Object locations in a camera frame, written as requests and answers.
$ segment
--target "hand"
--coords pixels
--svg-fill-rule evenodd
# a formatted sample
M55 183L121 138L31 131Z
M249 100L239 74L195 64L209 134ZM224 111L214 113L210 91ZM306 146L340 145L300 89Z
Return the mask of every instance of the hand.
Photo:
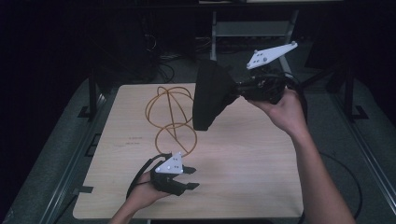
M117 211L113 218L111 218L111 224L126 224L131 220L138 210L148 207L155 203L157 200L164 198L169 193L158 191L152 186L150 182L149 172L145 172L140 176L137 183L142 183L134 187L128 199Z
M296 91L285 89L282 99L272 105L264 101L249 101L265 112L276 127L290 136L307 131L304 112Z
M137 183L144 183L150 181L149 172L145 172L140 176ZM132 205L137 210L148 207L157 200L170 195L169 193L158 191L152 186L150 182L137 185L132 190L125 203Z

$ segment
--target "wooden table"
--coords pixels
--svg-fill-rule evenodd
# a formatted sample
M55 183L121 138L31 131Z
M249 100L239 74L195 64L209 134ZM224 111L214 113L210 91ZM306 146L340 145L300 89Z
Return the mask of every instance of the wooden table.
M92 193L79 194L75 218L111 218L125 201L135 174L159 154L155 137L160 129L145 116L146 105L159 86L185 87L194 94L195 84L120 88L84 182L85 187L93 187ZM192 101L184 95L176 98L191 117ZM171 102L175 122L181 121L177 104L172 98ZM165 95L152 107L150 119L166 125L170 118ZM192 130L180 127L177 139L185 147L192 147ZM158 142L163 152L183 151L166 131L159 134ZM298 217L303 212L290 138L243 98L226 107L207 132L197 132L196 148L183 163L197 171L176 180L200 186L179 197L161 199L134 218Z

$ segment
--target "white plastic part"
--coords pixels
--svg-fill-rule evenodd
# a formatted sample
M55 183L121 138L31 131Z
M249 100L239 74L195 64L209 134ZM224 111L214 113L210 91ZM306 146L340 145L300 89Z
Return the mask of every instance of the white plastic part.
M169 160L165 161L163 164L157 167L157 169L155 169L155 172L160 174L183 174L183 162L181 161L181 152L176 153L173 157L169 158Z
M254 50L254 54L247 64L247 69L253 69L270 63L285 53L297 48L297 43L292 41L291 44L283 45L271 49Z

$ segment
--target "black cloth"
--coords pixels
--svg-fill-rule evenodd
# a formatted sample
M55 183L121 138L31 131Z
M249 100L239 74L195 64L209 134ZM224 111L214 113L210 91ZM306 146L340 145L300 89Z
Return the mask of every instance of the black cloth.
M215 118L237 96L231 94L236 83L216 62L204 60L198 69L192 106L192 125L196 131L207 131Z

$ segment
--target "black strap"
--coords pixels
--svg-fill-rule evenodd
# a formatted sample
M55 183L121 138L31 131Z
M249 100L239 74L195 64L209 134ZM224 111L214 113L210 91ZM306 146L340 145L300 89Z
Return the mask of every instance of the black strap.
M306 101L303 88L299 83L295 82L289 77L285 77L285 81L288 88L296 91L298 96L300 97L300 103L304 112L305 121L308 122L308 103Z
M143 165L143 167L139 170L139 172L137 172L137 175L134 177L134 180L132 181L131 185L129 186L128 191L126 192L126 199L128 199L132 190L134 190L134 187L136 187L136 185L138 185L137 181L139 180L140 176L142 176L142 174L145 173L145 171L149 168L149 166L158 158L160 158L160 157L168 158L169 155L172 155L172 154L162 153L162 154L157 155L157 156L149 159L148 161L146 161L145 165Z

